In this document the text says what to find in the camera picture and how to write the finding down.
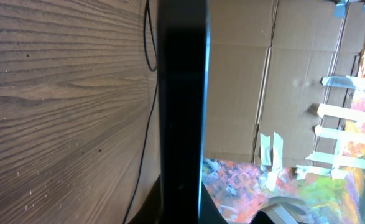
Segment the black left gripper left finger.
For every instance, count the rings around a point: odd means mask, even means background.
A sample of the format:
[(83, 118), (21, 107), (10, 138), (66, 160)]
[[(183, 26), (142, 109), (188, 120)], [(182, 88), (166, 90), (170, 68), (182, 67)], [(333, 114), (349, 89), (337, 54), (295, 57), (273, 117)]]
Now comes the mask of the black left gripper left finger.
[(161, 224), (163, 217), (161, 178), (158, 176), (147, 198), (129, 224)]

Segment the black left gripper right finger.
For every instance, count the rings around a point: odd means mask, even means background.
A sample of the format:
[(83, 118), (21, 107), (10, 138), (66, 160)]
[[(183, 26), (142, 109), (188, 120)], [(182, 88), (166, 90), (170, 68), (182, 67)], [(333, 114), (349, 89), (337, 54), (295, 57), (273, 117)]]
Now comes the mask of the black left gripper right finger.
[(204, 183), (201, 184), (200, 223), (228, 224), (228, 222), (223, 218), (217, 209)]

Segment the blue Samsung Galaxy phone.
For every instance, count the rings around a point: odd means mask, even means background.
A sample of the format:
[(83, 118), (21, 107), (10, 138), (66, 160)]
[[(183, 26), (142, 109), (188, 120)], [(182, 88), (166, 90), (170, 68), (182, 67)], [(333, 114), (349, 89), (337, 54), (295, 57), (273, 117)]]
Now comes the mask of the blue Samsung Galaxy phone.
[(198, 223), (208, 67), (206, 1), (159, 1), (159, 121), (163, 223)]

